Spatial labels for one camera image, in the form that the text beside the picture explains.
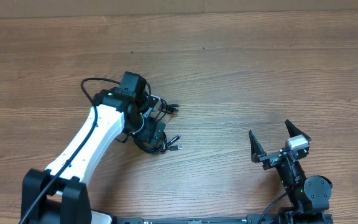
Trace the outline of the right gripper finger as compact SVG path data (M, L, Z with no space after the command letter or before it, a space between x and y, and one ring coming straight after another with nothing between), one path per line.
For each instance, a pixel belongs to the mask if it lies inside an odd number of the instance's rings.
M311 141L311 138L306 133L298 129L289 119L285 120L285 126L291 138L295 136L303 135L308 142Z
M266 156L267 153L264 151L263 147L260 145L256 136L251 130L249 131L249 139L251 145L251 161L254 163L259 163L260 158Z

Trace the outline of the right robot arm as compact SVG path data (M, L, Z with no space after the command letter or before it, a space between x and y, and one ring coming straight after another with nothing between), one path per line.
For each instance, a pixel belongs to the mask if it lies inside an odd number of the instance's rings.
M285 121L290 137L278 152L267 154L255 134L249 131L251 161L262 163L265 170L274 168L285 192L274 200L261 215L248 215L247 222L258 223L332 223L329 209L333 184L322 176L307 177L300 160L309 154L311 138L290 120Z

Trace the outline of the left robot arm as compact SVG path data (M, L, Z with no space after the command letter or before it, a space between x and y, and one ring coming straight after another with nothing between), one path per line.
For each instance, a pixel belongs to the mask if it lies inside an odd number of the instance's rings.
M66 149L44 170L31 169L22 182L21 223L117 223L117 217L93 210L91 177L110 144L120 134L140 148L160 154L170 147L165 124L151 117L167 102L151 94L145 78L125 72L111 89L88 97L89 115Z

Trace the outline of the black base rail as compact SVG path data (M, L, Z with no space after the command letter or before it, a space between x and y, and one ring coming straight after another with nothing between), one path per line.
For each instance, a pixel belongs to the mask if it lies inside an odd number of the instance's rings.
M221 217L221 218L165 218L143 219L118 218L105 213L92 211L91 224L279 224L287 223L279 215L265 215L260 220L260 215L248 215L246 217Z

